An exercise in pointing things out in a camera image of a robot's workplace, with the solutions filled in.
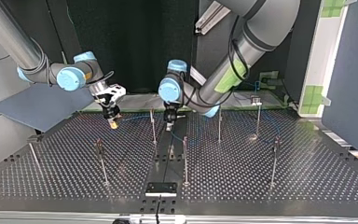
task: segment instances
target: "gray panel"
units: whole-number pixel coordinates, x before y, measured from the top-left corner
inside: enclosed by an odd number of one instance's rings
[[[155,121],[161,130],[162,114]],[[98,138],[109,186],[95,154]],[[40,172],[28,147],[0,164],[0,210],[139,213],[145,207],[148,213],[155,206],[143,202],[155,156],[148,114],[125,114],[117,130],[102,114],[81,114],[34,149]]]
[[[93,101],[88,88],[64,91],[58,86],[34,84],[0,102],[0,113],[10,119],[46,132],[72,113]]]
[[[349,6],[323,124],[358,149],[358,1]]]

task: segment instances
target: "vertical post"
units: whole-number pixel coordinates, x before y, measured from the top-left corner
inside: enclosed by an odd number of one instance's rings
[[[185,157],[185,186],[188,186],[190,183],[188,182],[188,171],[187,171],[187,137],[183,138],[183,154]]]
[[[155,126],[154,109],[153,108],[150,109],[150,121],[152,122],[152,127],[153,127],[153,143],[156,145],[157,144],[156,126]]]
[[[255,129],[255,136],[258,137],[258,129],[260,127],[260,114],[261,114],[261,105],[258,106],[258,113],[257,113],[257,127]]]
[[[32,151],[32,155],[34,156],[34,161],[36,162],[37,166],[40,169],[39,159],[37,158],[36,152],[34,151],[34,146],[32,145],[32,143],[29,143],[28,145],[30,146],[30,149]]]
[[[222,107],[219,109],[219,138],[218,142],[222,142]]]
[[[107,180],[106,168],[104,167],[103,158],[101,158],[101,165],[102,165],[102,167],[103,167],[103,176],[104,176],[104,178],[105,178],[105,185],[108,186],[108,185],[109,185],[109,181]]]

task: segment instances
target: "black curtain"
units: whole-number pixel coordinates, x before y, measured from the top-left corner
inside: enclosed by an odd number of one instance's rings
[[[191,64],[193,0],[67,0],[83,51],[92,50],[110,82],[130,93],[156,92],[170,59]]]

